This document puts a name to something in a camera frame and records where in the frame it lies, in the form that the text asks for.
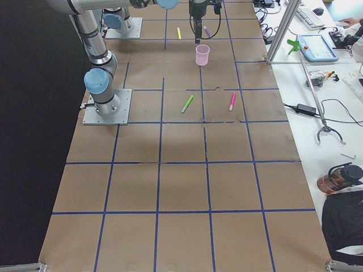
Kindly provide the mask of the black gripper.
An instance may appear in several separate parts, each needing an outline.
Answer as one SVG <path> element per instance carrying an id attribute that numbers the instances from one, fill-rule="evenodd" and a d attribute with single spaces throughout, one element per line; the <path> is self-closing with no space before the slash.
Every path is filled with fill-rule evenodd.
<path id="1" fill-rule="evenodd" d="M 189 15 L 194 19 L 195 43 L 199 44 L 202 38 L 202 20 L 206 15 L 206 8 L 209 4 L 208 0 L 190 0 Z"/>

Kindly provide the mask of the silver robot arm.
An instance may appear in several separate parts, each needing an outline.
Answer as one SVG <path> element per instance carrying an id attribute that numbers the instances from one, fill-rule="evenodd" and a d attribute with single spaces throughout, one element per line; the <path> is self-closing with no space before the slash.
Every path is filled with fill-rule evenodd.
<path id="1" fill-rule="evenodd" d="M 154 1 L 161 8 L 166 10 L 173 9 L 179 1 Z M 199 44 L 202 40 L 202 18 L 206 15 L 206 9 L 208 6 L 213 5 L 212 1 L 188 1 L 189 8 L 189 24 L 192 32 L 195 36 L 195 43 Z M 121 30 L 127 20 L 130 19 L 130 15 L 126 7 L 111 9 L 104 9 L 103 20 L 108 28 L 115 30 Z"/>
<path id="2" fill-rule="evenodd" d="M 93 14 L 96 9 L 112 9 L 132 6 L 145 8 L 149 1 L 48 1 L 54 10 L 73 17 L 75 28 L 84 44 L 92 69 L 84 76 L 84 83 L 94 100 L 95 112 L 100 116 L 114 116 L 121 101 L 112 89 L 117 58 L 106 47 Z"/>

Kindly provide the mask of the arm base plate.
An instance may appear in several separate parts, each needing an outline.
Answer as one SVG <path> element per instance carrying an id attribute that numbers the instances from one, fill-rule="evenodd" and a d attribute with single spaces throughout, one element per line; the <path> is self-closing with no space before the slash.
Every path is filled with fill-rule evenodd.
<path id="1" fill-rule="evenodd" d="M 141 37 L 142 18 L 122 20 L 119 16 L 106 16 L 104 24 L 108 28 L 105 38 L 109 40 L 135 40 Z"/>
<path id="2" fill-rule="evenodd" d="M 84 125 L 127 125 L 132 89 L 113 89 L 114 97 L 106 104 L 97 104 L 90 95 L 82 123 Z"/>

